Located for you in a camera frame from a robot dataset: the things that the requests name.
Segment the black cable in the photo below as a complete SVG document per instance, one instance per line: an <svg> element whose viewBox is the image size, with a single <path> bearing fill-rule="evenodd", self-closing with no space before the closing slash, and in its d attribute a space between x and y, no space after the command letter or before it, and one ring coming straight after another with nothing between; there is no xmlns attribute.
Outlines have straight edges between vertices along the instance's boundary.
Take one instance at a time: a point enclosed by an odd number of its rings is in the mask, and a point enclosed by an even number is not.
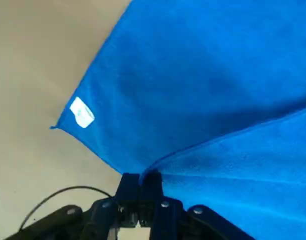
<svg viewBox="0 0 306 240"><path fill-rule="evenodd" d="M28 215L26 215L26 217L24 218L22 224L20 225L18 231L22 231L24 228L24 225L27 223L27 221L30 219L30 217L43 205L45 204L48 200L50 200L51 198L55 197L56 195L69 191L69 190L73 190L73 189L89 189L89 190L93 190L95 192L99 192L101 194L106 195L109 198L112 198L112 196L110 194L108 194L106 191L103 191L101 189L98 189L96 187L92 187L92 186L70 186L70 187L66 187L63 189L60 189L54 193L52 193L50 196L44 198L38 205L36 205L29 213Z"/></svg>

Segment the white label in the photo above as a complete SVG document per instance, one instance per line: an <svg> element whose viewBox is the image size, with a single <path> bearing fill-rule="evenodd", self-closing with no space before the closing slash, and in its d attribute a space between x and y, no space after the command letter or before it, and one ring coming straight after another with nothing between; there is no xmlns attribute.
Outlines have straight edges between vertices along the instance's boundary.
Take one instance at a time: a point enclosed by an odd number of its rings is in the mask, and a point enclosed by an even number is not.
<svg viewBox="0 0 306 240"><path fill-rule="evenodd" d="M89 107L79 97L74 99L69 109L74 114L76 123L84 129L95 119Z"/></svg>

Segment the beige table surface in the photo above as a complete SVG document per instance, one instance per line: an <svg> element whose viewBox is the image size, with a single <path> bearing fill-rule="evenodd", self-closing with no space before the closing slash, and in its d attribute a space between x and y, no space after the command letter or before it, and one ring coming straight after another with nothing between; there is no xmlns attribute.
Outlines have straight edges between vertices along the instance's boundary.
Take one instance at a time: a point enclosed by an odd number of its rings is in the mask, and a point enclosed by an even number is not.
<svg viewBox="0 0 306 240"><path fill-rule="evenodd" d="M0 239L41 199L73 185L114 194L121 176L61 130L49 130L129 0L0 0ZM99 193L75 190L43 206L84 210ZM119 239L147 239L121 231Z"/></svg>

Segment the blue towel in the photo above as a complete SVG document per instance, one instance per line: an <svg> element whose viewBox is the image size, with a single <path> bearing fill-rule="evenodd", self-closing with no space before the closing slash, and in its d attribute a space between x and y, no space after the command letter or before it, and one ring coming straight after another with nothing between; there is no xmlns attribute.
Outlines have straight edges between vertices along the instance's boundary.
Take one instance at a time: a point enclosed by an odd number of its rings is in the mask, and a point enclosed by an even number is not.
<svg viewBox="0 0 306 240"><path fill-rule="evenodd" d="M306 240L306 0L134 0L55 127L186 209Z"/></svg>

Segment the black bracket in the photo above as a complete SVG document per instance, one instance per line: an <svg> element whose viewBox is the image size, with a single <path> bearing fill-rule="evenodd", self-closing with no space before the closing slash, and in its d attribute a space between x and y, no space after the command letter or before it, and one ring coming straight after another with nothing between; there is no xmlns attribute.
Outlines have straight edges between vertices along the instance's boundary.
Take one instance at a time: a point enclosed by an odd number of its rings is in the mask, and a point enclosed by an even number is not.
<svg viewBox="0 0 306 240"><path fill-rule="evenodd" d="M254 240L204 205L183 209L164 196L162 176L125 173L113 198L97 200L82 212L68 205L6 240L116 240L120 228L151 228L150 240Z"/></svg>

